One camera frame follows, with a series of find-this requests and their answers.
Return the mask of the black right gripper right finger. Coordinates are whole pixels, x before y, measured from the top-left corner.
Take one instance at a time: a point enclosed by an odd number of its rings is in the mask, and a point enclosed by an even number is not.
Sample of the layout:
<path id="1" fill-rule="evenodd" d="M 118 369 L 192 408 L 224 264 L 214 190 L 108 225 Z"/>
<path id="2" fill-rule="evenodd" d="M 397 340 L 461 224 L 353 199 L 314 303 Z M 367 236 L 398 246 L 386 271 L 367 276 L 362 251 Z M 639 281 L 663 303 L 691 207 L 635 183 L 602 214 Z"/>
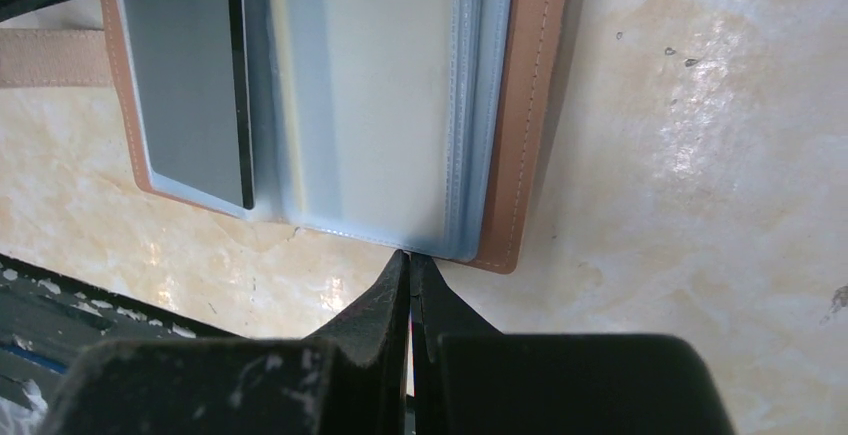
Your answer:
<path id="1" fill-rule="evenodd" d="M 729 434 L 707 365 L 663 334 L 509 334 L 410 257 L 420 434 Z"/>

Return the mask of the pink leather card holder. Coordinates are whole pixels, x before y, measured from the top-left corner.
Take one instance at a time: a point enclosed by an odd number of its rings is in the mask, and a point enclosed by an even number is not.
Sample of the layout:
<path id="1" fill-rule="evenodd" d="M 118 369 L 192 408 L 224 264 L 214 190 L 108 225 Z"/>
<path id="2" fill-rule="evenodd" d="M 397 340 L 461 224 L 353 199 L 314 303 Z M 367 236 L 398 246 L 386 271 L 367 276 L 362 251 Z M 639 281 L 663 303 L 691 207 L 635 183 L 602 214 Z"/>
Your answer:
<path id="1" fill-rule="evenodd" d="M 243 0 L 255 205 L 229 216 L 511 273 L 565 2 Z M 151 188 L 101 7 L 98 30 L 3 29 L 1 84 L 113 87 L 137 186 L 197 206 Z"/>

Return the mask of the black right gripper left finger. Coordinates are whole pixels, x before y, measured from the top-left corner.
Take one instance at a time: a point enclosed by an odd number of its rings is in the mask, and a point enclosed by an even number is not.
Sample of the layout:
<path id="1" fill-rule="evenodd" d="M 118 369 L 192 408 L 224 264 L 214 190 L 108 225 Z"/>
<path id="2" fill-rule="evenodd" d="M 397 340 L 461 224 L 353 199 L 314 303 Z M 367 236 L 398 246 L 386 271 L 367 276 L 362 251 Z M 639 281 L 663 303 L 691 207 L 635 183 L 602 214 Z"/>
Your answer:
<path id="1" fill-rule="evenodd" d="M 60 383 L 43 434 L 401 434 L 410 258 L 301 339 L 115 340 Z"/>

